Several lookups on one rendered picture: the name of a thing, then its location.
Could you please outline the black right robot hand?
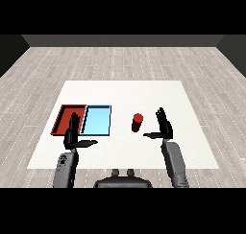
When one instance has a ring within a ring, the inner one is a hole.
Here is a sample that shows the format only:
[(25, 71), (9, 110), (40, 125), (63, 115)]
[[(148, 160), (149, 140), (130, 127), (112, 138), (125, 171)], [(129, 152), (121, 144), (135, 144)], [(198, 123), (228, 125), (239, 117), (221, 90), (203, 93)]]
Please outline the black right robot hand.
[(162, 139), (172, 139), (173, 129), (171, 123), (167, 120), (165, 111), (162, 107), (156, 112), (158, 123), (160, 126), (159, 132), (144, 133), (144, 136), (150, 137), (151, 139), (162, 138)]

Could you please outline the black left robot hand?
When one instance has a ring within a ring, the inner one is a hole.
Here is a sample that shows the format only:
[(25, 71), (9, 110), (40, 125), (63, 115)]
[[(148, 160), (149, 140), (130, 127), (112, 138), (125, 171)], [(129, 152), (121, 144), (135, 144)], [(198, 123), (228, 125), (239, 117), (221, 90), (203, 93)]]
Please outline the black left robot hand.
[(78, 140), (79, 136), (80, 116), (73, 112), (69, 120), (69, 128), (65, 131), (63, 139), (64, 147), (67, 150), (73, 150), (77, 148), (88, 148), (94, 144), (97, 144), (96, 140)]

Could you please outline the small red can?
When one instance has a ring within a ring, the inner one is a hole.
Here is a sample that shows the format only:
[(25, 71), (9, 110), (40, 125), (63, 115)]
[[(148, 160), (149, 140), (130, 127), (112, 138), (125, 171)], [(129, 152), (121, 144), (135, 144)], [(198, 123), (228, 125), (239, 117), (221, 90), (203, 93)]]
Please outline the small red can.
[(140, 113), (136, 113), (133, 117), (132, 131), (138, 132), (142, 122), (143, 122), (143, 116)]

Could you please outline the light blue shallow open box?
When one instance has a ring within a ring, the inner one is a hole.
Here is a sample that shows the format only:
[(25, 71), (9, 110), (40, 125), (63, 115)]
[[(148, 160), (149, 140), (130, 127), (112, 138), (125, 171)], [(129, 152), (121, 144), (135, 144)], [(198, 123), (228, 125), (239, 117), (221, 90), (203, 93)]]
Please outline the light blue shallow open box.
[(111, 128), (111, 106), (89, 105), (83, 118), (82, 136), (109, 136)]

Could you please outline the dark grey robot body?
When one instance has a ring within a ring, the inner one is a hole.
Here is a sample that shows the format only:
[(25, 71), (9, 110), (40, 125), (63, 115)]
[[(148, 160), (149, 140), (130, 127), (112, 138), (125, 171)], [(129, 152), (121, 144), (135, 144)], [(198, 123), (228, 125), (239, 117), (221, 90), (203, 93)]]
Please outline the dark grey robot body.
[(126, 176), (120, 176), (119, 170), (113, 169), (111, 176), (97, 180), (94, 188), (152, 188), (152, 184), (147, 179), (136, 177), (133, 169), (128, 169)]

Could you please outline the red shallow open box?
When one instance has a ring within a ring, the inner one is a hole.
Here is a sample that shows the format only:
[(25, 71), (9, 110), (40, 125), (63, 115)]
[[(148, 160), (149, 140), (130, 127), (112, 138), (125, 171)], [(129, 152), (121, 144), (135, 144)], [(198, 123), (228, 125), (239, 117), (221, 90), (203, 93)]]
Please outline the red shallow open box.
[(70, 118), (73, 113), (76, 113), (80, 117), (79, 128), (81, 128), (85, 112), (86, 105), (62, 105), (51, 130), (51, 135), (65, 136), (65, 132), (69, 128)]

